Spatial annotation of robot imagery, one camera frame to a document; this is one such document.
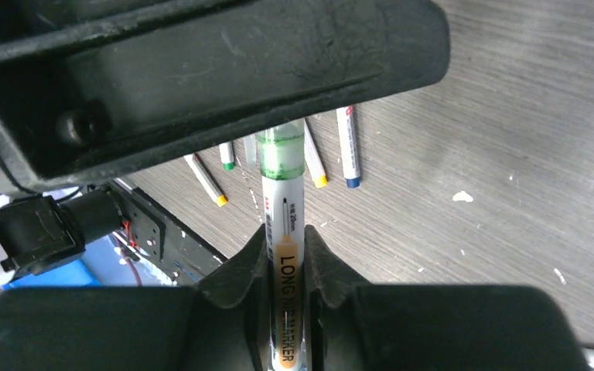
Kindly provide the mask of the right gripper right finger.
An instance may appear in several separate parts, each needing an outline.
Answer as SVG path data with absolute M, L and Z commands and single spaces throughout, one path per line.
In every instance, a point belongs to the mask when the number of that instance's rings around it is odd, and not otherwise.
M 0 294 L 0 370 L 266 370 L 265 232 L 195 286 Z M 372 284 L 306 228 L 310 370 L 586 370 L 567 319 L 518 285 Z

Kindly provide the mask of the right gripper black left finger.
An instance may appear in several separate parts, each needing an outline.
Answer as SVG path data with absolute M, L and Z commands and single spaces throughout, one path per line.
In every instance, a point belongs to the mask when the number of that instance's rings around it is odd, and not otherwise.
M 0 1 L 0 196 L 438 83 L 431 1 Z

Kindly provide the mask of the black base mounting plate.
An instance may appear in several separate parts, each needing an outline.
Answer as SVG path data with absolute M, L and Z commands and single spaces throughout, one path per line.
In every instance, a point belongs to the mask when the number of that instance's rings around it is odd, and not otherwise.
M 227 258 L 139 187 L 106 183 L 119 198 L 125 246 L 164 285 L 195 285 Z

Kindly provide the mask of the orange cap marker lower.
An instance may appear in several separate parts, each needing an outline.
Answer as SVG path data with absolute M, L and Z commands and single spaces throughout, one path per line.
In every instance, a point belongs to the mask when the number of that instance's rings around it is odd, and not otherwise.
M 203 166 L 200 158 L 196 154 L 185 155 L 183 159 L 186 161 L 188 166 L 193 171 L 197 180 L 206 191 L 207 195 L 211 200 L 216 203 L 219 207 L 227 204 L 228 200 L 224 193 L 220 190 L 219 186 L 215 183 L 212 176 Z

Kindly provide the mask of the orange cap marker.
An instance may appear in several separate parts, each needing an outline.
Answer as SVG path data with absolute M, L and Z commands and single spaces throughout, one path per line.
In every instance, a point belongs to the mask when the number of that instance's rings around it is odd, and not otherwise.
M 203 166 L 200 158 L 196 154 L 185 155 L 183 159 L 186 161 L 188 166 L 193 171 L 197 180 L 206 191 L 207 195 L 211 200 L 216 203 L 219 207 L 227 204 L 228 200 L 224 193 L 220 190 L 219 186 L 215 183 L 212 176 Z
M 311 176 L 311 180 L 313 181 L 315 187 L 317 189 L 321 189 L 328 184 L 328 179 L 326 177 L 326 171 L 324 169 L 322 160 L 319 156 L 317 147 L 315 142 L 312 138 L 311 131 L 309 130 L 309 126 L 307 122 L 304 123 L 304 131 L 305 131 L 305 160 L 306 165 L 309 170 L 309 174 Z

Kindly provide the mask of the light green cap marker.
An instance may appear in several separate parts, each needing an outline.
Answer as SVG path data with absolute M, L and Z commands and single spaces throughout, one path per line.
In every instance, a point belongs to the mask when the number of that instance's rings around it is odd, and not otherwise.
M 220 153 L 220 162 L 223 168 L 227 171 L 233 170 L 236 162 L 232 142 L 228 141 L 218 145 L 218 150 Z

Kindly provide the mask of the orange cap marker upper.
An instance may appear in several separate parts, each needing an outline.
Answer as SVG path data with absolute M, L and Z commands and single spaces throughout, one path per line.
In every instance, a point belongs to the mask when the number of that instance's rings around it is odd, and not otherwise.
M 309 174 L 311 176 L 311 180 L 313 181 L 315 187 L 317 189 L 321 189 L 328 184 L 328 179 L 326 177 L 326 171 L 324 169 L 322 160 L 319 156 L 317 147 L 315 142 L 312 138 L 311 131 L 309 130 L 309 126 L 307 122 L 304 123 L 304 131 L 305 131 L 305 160 L 306 165 L 309 170 Z

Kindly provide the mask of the grey clear cap marker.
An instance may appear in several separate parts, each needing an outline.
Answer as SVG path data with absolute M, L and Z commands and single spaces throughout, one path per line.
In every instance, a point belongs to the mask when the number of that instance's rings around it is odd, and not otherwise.
M 245 159 L 247 167 L 249 168 L 256 168 L 257 167 L 257 142 L 256 142 L 256 135 L 250 134 L 244 137 L 244 152 L 245 152 Z

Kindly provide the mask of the blue cap marker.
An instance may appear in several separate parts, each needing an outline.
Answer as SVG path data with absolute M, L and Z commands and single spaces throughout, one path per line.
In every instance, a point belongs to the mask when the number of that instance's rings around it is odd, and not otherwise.
M 343 177 L 348 188 L 360 186 L 361 170 L 357 152 L 357 138 L 353 122 L 353 107 L 336 109 Z

